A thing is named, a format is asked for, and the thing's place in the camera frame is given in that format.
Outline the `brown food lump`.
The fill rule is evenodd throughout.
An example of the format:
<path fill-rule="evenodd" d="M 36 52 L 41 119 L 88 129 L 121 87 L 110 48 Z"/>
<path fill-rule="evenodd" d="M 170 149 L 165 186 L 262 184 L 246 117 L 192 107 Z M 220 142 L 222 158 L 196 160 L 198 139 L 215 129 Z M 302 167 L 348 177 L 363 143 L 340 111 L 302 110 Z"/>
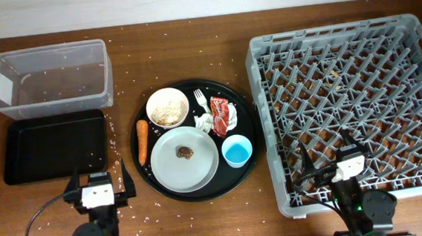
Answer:
<path fill-rule="evenodd" d="M 186 160 L 190 160 L 192 155 L 194 154 L 193 150 L 190 147 L 182 146 L 177 149 L 177 157 L 184 158 Z"/>

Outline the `light blue cup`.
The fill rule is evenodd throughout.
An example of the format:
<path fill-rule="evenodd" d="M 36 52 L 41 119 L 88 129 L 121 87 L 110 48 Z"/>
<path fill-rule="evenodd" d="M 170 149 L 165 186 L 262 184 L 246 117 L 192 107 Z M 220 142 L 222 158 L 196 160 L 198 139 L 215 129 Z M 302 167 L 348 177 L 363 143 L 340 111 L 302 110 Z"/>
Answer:
<path fill-rule="evenodd" d="M 232 135 L 223 141 L 221 154 L 230 167 L 241 168 L 251 158 L 253 145 L 243 135 Z"/>

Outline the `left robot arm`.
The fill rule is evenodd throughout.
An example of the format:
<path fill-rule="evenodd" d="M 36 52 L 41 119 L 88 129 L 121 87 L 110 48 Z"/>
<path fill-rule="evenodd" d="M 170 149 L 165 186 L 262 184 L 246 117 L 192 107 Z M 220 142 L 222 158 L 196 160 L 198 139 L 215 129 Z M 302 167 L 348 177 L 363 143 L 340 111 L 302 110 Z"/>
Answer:
<path fill-rule="evenodd" d="M 134 181 L 122 160 L 120 166 L 123 181 L 121 192 L 113 191 L 113 180 L 107 171 L 92 173 L 88 184 L 80 185 L 79 172 L 74 169 L 64 192 L 63 200 L 74 206 L 79 214 L 88 215 L 88 222 L 74 230 L 72 236 L 120 236 L 118 209 L 129 204 L 128 199 L 137 194 Z"/>

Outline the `orange carrot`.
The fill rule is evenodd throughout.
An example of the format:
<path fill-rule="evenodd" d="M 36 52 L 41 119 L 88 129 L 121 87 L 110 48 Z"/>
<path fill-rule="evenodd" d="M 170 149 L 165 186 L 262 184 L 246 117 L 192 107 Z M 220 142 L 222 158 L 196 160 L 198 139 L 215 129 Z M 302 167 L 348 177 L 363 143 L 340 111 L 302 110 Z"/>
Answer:
<path fill-rule="evenodd" d="M 143 166 L 147 161 L 147 151 L 148 151 L 148 132 L 149 126 L 148 122 L 144 119 L 138 120 L 136 123 L 137 126 L 137 147 L 138 147 L 138 158 L 139 164 Z"/>

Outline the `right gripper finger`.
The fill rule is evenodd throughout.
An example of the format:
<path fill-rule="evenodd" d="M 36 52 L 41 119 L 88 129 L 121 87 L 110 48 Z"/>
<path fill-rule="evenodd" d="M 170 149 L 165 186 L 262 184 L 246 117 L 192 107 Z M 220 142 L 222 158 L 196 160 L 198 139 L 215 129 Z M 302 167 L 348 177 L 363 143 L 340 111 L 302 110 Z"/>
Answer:
<path fill-rule="evenodd" d="M 364 144 L 357 141 L 350 135 L 350 131 L 346 128 L 340 130 L 340 136 L 342 137 L 345 146 L 342 147 L 341 150 L 341 157 L 350 156 L 356 153 L 360 153 L 363 156 L 367 156 L 369 154 L 369 150 L 367 149 Z"/>
<path fill-rule="evenodd" d="M 310 174 L 312 172 L 315 172 L 316 168 L 311 161 L 307 148 L 302 142 L 299 143 L 299 147 L 300 147 L 300 152 L 302 155 L 303 174 Z"/>

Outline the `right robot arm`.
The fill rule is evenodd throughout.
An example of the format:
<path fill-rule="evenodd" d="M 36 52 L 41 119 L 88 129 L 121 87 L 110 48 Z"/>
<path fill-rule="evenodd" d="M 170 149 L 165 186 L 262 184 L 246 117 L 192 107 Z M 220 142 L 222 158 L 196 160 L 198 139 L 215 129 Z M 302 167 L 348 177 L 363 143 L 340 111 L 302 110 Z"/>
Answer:
<path fill-rule="evenodd" d="M 293 183 L 293 190 L 313 203 L 318 203 L 336 212 L 347 229 L 333 236 L 387 236 L 393 230 L 397 198 L 387 191 L 368 189 L 363 191 L 357 176 L 366 168 L 366 159 L 371 151 L 349 134 L 341 130 L 344 146 L 336 151 L 335 160 L 322 168 L 316 168 L 305 145 L 299 143 L 302 173 Z M 314 199 L 300 190 L 299 184 L 313 180 L 317 188 L 329 186 L 329 205 Z"/>

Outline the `rice and nuts pile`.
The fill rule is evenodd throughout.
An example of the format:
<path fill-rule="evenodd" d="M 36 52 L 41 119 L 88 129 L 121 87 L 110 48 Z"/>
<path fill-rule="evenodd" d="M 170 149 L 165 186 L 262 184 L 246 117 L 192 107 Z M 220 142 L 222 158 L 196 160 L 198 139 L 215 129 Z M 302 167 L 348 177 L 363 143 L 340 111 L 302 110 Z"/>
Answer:
<path fill-rule="evenodd" d="M 161 126 L 178 124 L 184 117 L 187 106 L 182 101 L 173 101 L 156 107 L 151 113 L 152 119 Z"/>

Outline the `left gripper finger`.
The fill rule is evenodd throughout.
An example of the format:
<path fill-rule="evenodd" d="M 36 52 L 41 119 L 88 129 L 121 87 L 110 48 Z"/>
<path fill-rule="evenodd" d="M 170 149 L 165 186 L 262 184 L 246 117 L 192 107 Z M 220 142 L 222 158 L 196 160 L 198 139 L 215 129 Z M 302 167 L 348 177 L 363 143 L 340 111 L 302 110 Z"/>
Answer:
<path fill-rule="evenodd" d="M 80 188 L 79 183 L 79 172 L 77 171 L 77 167 L 74 167 L 73 174 L 71 175 L 71 178 L 68 182 L 68 185 L 66 186 L 66 191 L 77 191 Z"/>
<path fill-rule="evenodd" d="M 126 169 L 123 159 L 120 160 L 120 169 L 122 170 L 122 180 L 126 193 L 134 193 L 134 181 Z"/>

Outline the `white plastic fork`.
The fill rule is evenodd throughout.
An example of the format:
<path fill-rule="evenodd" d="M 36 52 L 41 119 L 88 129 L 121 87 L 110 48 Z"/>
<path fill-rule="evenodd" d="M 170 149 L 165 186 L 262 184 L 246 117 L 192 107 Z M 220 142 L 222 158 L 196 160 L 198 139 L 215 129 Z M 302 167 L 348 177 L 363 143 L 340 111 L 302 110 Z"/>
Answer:
<path fill-rule="evenodd" d="M 194 91 L 194 95 L 195 95 L 195 99 L 197 101 L 197 103 L 205 110 L 205 112 L 207 114 L 212 114 L 209 106 L 208 106 L 208 101 L 206 99 L 206 97 L 203 95 L 202 91 L 200 89 L 196 89 Z"/>

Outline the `white napkin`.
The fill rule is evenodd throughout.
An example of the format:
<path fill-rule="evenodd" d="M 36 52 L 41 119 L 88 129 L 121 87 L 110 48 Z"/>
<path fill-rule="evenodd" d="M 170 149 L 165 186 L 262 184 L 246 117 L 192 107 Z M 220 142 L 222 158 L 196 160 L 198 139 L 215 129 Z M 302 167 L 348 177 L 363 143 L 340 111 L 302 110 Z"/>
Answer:
<path fill-rule="evenodd" d="M 210 130 L 214 129 L 214 123 L 213 123 L 213 115 L 205 113 L 202 116 L 194 116 L 195 120 L 195 127 L 199 128 L 205 133 L 209 133 Z"/>

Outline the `grey round plate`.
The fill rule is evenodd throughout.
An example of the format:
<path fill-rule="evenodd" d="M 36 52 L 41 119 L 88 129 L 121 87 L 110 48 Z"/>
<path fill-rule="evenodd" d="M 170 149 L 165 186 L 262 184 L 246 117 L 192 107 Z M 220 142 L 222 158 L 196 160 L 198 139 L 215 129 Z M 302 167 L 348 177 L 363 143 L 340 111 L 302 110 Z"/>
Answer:
<path fill-rule="evenodd" d="M 177 157 L 177 149 L 190 147 L 190 160 Z M 170 191 L 187 193 L 203 188 L 218 169 L 218 148 L 212 137 L 189 126 L 167 131 L 151 152 L 152 175 Z"/>

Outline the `red snack wrapper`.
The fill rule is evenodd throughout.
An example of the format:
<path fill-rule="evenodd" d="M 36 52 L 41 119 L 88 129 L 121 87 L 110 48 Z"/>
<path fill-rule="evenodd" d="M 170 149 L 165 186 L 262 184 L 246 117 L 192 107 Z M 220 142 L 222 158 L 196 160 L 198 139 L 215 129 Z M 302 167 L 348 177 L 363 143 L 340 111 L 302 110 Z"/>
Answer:
<path fill-rule="evenodd" d="M 236 107 L 228 99 L 220 97 L 212 97 L 210 102 L 213 115 L 213 132 L 225 138 L 227 132 L 233 130 L 238 125 Z"/>

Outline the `white bowl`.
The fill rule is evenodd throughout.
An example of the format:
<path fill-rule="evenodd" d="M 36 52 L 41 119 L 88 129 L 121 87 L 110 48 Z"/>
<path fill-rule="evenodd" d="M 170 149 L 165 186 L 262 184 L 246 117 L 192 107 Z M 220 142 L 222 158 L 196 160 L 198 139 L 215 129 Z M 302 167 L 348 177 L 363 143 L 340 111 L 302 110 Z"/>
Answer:
<path fill-rule="evenodd" d="M 176 88 L 155 91 L 146 102 L 146 115 L 161 128 L 172 129 L 184 123 L 189 112 L 186 95 Z"/>

